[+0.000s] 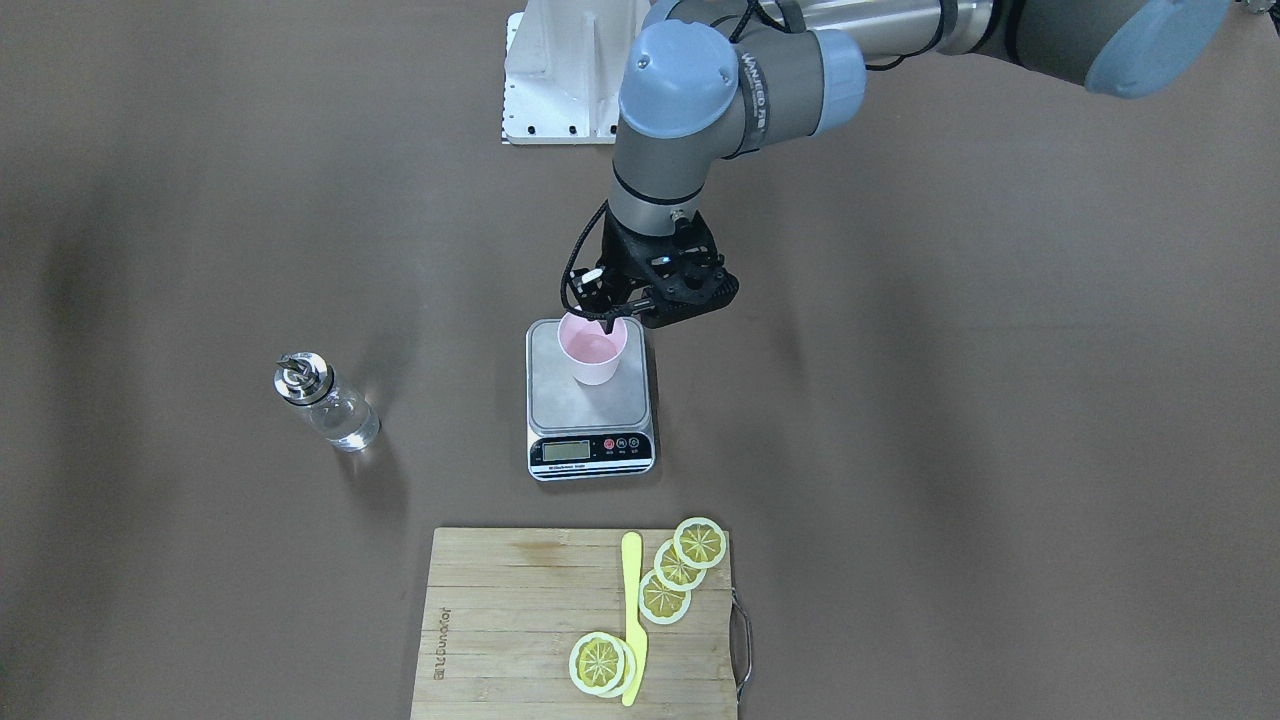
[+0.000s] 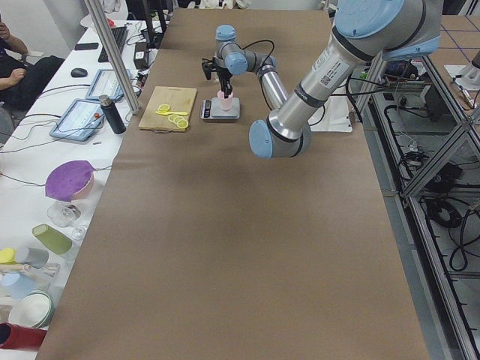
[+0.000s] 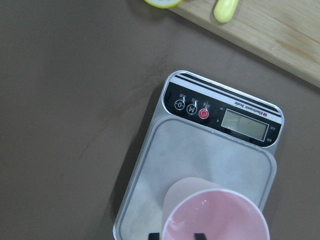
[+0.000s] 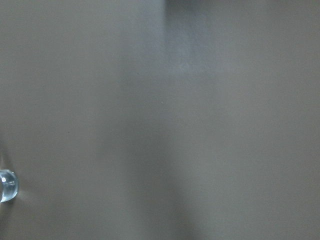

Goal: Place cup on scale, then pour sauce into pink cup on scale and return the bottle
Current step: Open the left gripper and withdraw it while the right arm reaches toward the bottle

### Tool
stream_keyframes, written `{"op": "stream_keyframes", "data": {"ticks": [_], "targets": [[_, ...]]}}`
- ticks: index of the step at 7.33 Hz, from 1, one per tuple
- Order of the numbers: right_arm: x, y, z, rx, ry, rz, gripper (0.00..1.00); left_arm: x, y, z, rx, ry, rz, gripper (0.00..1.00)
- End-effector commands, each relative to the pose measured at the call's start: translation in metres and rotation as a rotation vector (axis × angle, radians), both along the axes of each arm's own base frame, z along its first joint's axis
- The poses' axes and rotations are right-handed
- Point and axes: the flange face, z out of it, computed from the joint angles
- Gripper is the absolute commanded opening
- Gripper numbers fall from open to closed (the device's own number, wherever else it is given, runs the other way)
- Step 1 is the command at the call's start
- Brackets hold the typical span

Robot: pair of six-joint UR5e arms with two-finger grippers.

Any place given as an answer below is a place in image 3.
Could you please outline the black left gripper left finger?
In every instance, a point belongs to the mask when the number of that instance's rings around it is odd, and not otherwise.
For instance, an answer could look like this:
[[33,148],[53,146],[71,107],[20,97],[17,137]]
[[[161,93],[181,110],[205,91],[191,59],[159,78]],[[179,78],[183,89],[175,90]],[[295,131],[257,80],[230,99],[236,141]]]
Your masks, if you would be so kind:
[[160,240],[159,232],[151,232],[148,234],[148,240]]

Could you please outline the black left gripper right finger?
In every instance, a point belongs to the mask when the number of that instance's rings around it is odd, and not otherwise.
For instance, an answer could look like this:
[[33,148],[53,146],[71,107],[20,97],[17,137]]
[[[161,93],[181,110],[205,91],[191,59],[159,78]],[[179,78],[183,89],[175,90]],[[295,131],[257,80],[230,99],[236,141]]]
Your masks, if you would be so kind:
[[207,237],[204,233],[194,233],[195,240],[207,240]]

